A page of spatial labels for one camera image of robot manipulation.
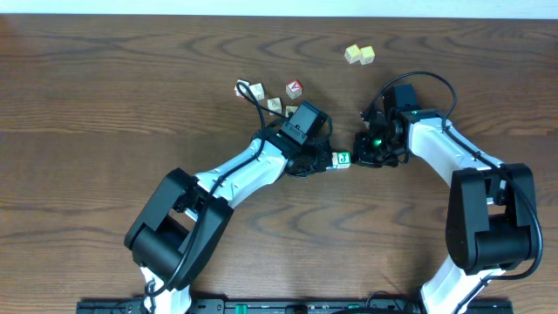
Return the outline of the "blue edged picture block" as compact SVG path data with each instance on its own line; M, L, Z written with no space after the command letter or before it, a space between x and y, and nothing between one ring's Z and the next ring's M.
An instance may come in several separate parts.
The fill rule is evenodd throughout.
M331 169L337 169L337 168L338 168L337 153L332 153L332 164L331 164Z

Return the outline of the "green letter J block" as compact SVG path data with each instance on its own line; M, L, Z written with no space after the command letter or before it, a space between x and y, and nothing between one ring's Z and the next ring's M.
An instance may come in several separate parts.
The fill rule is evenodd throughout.
M348 168L351 165L351 155L350 152L338 152L337 153L337 168Z

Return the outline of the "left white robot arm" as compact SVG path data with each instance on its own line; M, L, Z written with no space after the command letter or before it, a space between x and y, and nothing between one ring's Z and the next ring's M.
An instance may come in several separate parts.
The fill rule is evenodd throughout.
M235 207L284 174L321 173L331 161L327 136L266 127L218 167L195 175L181 168L169 172L124 240L146 279L142 312L187 312L190 284L213 255Z

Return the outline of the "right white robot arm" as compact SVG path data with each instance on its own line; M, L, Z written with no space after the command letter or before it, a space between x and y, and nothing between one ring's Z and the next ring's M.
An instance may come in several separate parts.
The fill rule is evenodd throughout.
M534 273L543 241L529 167L485 154L438 110L394 109L365 124L355 136L356 164L396 167L416 156L450 188L448 256L420 289L425 312L463 313L490 282Z

